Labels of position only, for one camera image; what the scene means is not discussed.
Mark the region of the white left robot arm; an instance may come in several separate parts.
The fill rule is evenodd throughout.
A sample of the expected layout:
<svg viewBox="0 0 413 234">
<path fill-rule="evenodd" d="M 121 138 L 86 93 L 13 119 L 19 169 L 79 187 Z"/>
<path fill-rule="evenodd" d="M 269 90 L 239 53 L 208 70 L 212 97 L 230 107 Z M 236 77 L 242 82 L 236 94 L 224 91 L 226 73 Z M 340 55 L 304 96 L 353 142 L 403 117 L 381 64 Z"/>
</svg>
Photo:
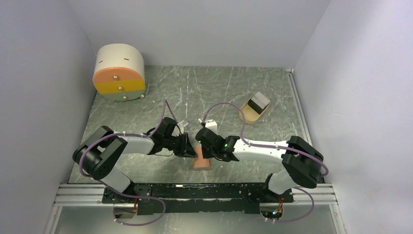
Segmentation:
<svg viewBox="0 0 413 234">
<path fill-rule="evenodd" d="M 143 134 L 115 132 L 101 126 L 74 151 L 72 159 L 85 175 L 115 189 L 115 196 L 127 203 L 136 194 L 135 183 L 115 167 L 120 156 L 156 155 L 163 149 L 177 157 L 197 157 L 182 124 L 165 117 Z"/>
</svg>

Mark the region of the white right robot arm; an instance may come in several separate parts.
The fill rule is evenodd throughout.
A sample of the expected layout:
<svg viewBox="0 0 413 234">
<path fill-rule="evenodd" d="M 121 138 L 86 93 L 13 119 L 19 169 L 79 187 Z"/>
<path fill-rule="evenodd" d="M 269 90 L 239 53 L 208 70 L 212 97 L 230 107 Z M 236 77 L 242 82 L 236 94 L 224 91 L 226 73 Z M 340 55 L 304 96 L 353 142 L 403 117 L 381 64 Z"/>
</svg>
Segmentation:
<svg viewBox="0 0 413 234">
<path fill-rule="evenodd" d="M 269 202 L 276 201 L 281 194 L 296 186 L 313 189 L 321 176 L 323 156 L 299 136 L 279 142 L 254 141 L 240 136 L 224 138 L 204 127 L 195 138 L 202 146 L 204 157 L 224 162 L 254 160 L 280 163 L 283 169 L 270 174 L 263 188 L 263 196 Z"/>
</svg>

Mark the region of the pink leather card holder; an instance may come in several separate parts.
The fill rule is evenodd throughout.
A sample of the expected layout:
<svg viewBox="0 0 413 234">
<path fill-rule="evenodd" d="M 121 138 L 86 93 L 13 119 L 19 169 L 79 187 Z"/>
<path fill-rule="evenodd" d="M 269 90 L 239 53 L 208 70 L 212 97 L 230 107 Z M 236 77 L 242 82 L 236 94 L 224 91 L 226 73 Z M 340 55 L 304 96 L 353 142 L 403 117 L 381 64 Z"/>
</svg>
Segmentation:
<svg viewBox="0 0 413 234">
<path fill-rule="evenodd" d="M 205 171 L 210 169 L 210 159 L 203 157 L 202 146 L 197 145 L 194 147 L 196 158 L 193 160 L 193 169 L 195 171 Z"/>
</svg>

